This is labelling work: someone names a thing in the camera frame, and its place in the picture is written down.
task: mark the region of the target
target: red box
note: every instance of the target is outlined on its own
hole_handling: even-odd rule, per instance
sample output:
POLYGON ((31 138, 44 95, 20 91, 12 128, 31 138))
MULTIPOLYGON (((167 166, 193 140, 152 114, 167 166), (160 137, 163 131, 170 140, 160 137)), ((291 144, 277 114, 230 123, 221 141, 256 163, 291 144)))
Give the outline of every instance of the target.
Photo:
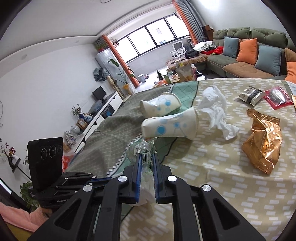
POLYGON ((209 51, 201 51, 200 53, 203 53, 203 54, 207 54, 207 55, 209 55, 209 54, 211 54, 211 53, 214 53, 214 51, 215 51, 215 49, 213 49, 213 50, 209 50, 209 51))

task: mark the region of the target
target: computer monitor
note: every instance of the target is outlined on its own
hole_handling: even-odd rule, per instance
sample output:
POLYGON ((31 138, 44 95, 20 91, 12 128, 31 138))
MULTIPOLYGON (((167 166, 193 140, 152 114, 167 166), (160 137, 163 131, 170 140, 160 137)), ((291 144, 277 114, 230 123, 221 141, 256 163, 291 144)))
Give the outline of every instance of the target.
POLYGON ((97 88, 94 92, 93 92, 94 97, 97 100, 104 100, 104 97, 106 96, 106 92, 104 91, 104 89, 100 86, 99 88, 97 88))

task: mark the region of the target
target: window frame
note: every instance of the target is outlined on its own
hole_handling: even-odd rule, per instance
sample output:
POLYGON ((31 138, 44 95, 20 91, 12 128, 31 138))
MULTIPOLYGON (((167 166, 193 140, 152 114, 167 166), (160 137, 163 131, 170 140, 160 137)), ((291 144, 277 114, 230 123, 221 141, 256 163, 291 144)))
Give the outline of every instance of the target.
POLYGON ((130 32, 129 34, 125 35, 124 37, 122 37, 121 39, 118 40, 118 41, 120 41, 120 40, 122 40, 122 39, 124 39, 124 38, 127 38, 127 39, 130 41, 130 43, 131 43, 131 45, 133 46, 133 48, 135 49, 135 51, 137 52, 137 54, 138 54, 138 56, 136 56, 136 57, 130 59, 129 61, 127 61, 127 63, 129 63, 130 61, 133 61, 134 59, 138 58, 139 56, 142 56, 143 54, 146 54, 146 53, 150 52, 151 50, 157 49, 158 47, 161 47, 161 46, 163 46, 163 45, 166 45, 166 44, 172 43, 172 42, 174 42, 174 41, 176 41, 176 40, 180 40, 180 39, 183 39, 183 38, 185 38, 185 37, 187 37, 187 36, 190 36, 190 35, 184 35, 184 36, 182 36, 182 37, 177 38, 177 36, 176 36, 176 34, 175 34, 173 28, 170 26, 170 24, 169 24, 168 21, 166 20, 166 18, 171 17, 171 16, 175 16, 175 14, 171 14, 171 15, 165 16, 165 17, 163 17, 163 18, 159 18, 159 19, 157 19, 157 20, 155 20, 155 21, 153 21, 153 22, 150 22, 150 23, 148 23, 148 24, 146 24, 146 25, 144 25, 144 26, 141 26, 140 28, 138 28, 138 29, 136 29, 136 30, 130 32), (154 40, 154 38, 152 37, 151 33, 149 32, 149 30, 148 30, 148 28, 147 28, 147 25, 150 25, 150 24, 152 24, 152 23, 155 23, 155 22, 157 22, 157 21, 159 21, 159 20, 161 20, 161 19, 163 19, 163 20, 165 21, 165 23, 167 24, 169 30, 170 30, 170 31, 172 32, 172 34, 173 34, 174 39, 171 40, 171 41, 169 41, 169 42, 165 42, 165 43, 163 43, 163 44, 157 45, 156 41, 154 40), (138 31, 138 30, 140 30, 141 28, 145 28, 145 29, 146 29, 146 31, 147 31, 148 34, 150 35, 152 41, 153 41, 154 44, 156 45, 156 47, 154 47, 154 48, 152 48, 152 49, 149 49, 149 50, 147 50, 146 52, 140 54, 140 53, 138 52, 137 48, 135 47, 133 41, 130 39, 129 35, 132 34, 132 33, 134 33, 134 32, 136 32, 136 31, 138 31))

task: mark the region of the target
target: pink towel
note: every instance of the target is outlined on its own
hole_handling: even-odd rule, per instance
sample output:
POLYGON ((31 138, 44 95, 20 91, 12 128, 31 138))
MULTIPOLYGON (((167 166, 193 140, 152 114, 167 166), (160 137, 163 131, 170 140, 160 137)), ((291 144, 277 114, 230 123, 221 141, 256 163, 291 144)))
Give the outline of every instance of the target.
POLYGON ((8 207, 1 202, 0 214, 5 222, 30 232, 35 232, 48 219, 41 207, 28 213, 23 209, 8 207))

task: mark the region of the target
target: camera lens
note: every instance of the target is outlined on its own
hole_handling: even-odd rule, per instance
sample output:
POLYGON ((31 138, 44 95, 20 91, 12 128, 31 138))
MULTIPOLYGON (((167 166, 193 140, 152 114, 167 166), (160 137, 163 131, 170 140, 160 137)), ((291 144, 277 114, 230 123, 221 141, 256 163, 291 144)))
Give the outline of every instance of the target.
POLYGON ((43 148, 41 150, 41 159, 44 160, 47 157, 47 150, 43 148))
POLYGON ((57 147, 57 153, 61 153, 62 152, 62 145, 59 145, 58 147, 57 147))
POLYGON ((49 148, 49 156, 50 156, 51 158, 53 158, 53 157, 55 156, 55 154, 56 154, 56 148, 55 148, 55 146, 51 146, 51 147, 49 148))

